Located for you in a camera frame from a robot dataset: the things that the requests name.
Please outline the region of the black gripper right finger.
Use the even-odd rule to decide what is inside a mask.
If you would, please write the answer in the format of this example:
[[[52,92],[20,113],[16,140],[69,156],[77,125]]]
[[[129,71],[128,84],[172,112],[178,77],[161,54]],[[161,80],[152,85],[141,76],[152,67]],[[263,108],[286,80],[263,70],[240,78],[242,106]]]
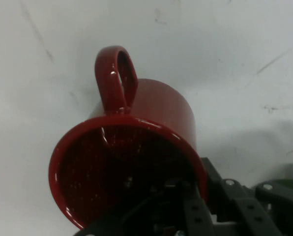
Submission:
[[[293,179],[275,179],[248,188],[222,178],[208,158],[207,205],[218,222],[234,222],[215,231],[221,236],[293,236]]]

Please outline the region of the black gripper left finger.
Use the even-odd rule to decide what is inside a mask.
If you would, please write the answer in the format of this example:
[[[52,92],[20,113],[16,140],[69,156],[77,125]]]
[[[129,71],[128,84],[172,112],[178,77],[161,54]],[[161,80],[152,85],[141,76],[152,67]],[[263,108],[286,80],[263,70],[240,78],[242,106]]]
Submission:
[[[132,195],[78,236],[213,236],[208,209],[193,182],[178,178],[160,190]]]

